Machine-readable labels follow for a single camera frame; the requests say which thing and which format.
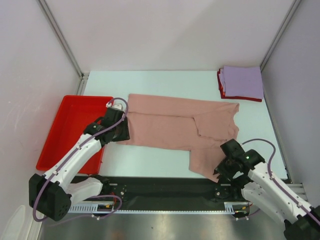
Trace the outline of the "pink t shirt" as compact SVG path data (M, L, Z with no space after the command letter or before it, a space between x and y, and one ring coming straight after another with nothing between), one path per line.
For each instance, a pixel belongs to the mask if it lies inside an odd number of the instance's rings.
M189 170L218 182L215 168L225 158L220 148L236 139L239 103L131 93L129 140L122 145L189 152Z

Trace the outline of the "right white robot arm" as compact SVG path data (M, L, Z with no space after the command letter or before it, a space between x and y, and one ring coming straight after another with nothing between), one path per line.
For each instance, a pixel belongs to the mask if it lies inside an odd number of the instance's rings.
M258 152L241 147L223 152L225 158L214 171L233 185L230 194L235 200L256 205L284 229L287 240L320 238L320 208L282 182Z

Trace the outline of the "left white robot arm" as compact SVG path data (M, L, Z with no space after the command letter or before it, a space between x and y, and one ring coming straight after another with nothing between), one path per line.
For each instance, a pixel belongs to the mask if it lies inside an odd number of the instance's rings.
M109 180L100 175L73 183L79 170L89 159L112 142L130 139L126 116L109 119L99 117L86 126L73 147L44 174L35 173L28 182L29 206L38 223L51 219L56 222L65 217L70 208L87 199L122 199L110 192Z

